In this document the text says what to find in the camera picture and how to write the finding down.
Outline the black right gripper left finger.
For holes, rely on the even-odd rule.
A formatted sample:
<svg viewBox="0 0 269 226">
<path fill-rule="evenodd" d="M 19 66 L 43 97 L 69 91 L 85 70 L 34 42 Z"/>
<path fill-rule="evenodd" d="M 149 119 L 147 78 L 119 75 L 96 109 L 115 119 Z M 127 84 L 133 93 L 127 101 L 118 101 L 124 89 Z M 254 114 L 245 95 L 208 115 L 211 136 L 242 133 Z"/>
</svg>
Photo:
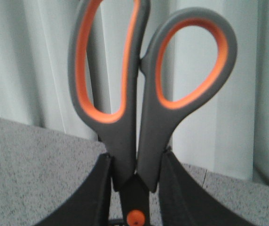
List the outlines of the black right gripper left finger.
<svg viewBox="0 0 269 226">
<path fill-rule="evenodd" d="M 111 199 L 112 158 L 99 155 L 95 166 L 76 192 L 38 226 L 106 226 Z"/>
</svg>

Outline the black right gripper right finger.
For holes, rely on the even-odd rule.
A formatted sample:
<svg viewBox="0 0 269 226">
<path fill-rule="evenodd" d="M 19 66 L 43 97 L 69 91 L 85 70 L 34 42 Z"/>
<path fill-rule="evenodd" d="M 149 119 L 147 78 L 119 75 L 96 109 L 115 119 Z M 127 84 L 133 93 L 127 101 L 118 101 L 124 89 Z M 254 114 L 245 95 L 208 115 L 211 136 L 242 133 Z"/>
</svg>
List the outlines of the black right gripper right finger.
<svg viewBox="0 0 269 226">
<path fill-rule="evenodd" d="M 172 151 L 163 153 L 159 201 L 164 226 L 244 226 L 245 220 L 208 194 Z"/>
</svg>

